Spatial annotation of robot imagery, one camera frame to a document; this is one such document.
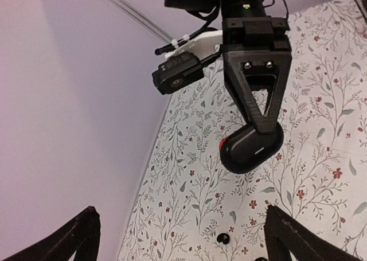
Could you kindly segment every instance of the lavender wall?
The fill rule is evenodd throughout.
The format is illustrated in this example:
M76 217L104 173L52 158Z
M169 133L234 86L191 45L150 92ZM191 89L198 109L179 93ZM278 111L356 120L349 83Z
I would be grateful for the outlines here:
M104 0L0 0L0 260L88 205L117 260L167 98L161 42Z

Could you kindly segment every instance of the floral tablecloth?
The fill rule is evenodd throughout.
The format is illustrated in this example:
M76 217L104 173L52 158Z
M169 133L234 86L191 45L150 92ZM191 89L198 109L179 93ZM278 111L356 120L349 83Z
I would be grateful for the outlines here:
M170 102L119 261L266 257L268 204L367 259L367 26L353 0L296 13L290 24L282 149L246 175L224 169L219 142L244 120L222 61L208 67ZM256 98L264 105L264 92ZM223 232L227 246L216 242Z

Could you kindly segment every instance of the red button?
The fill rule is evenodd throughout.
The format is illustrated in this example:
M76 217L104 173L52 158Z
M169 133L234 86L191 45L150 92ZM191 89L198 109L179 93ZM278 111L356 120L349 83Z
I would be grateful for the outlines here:
M226 139L227 138L222 139L221 142L219 143L219 151L222 148L222 145L223 145L223 143L225 142Z

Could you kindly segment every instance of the white mount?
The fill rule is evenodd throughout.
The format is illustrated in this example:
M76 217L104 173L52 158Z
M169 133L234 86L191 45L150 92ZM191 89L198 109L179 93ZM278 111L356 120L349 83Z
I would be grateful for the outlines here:
M177 45L177 40L172 41L172 45L175 46L176 50L166 53L165 57L168 59L171 56L176 56L182 52L190 52L196 55L200 60L207 58L208 56L218 52L219 45L223 43L222 40L223 31L216 30L213 32L205 32L189 40L184 46L179 47Z

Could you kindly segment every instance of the triangular cutout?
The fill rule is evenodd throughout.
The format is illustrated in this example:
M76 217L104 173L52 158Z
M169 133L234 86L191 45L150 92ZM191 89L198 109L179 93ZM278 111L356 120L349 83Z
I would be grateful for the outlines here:
M274 75L246 76L246 81L251 88L252 95L263 116L267 116L275 87L275 80L276 77Z

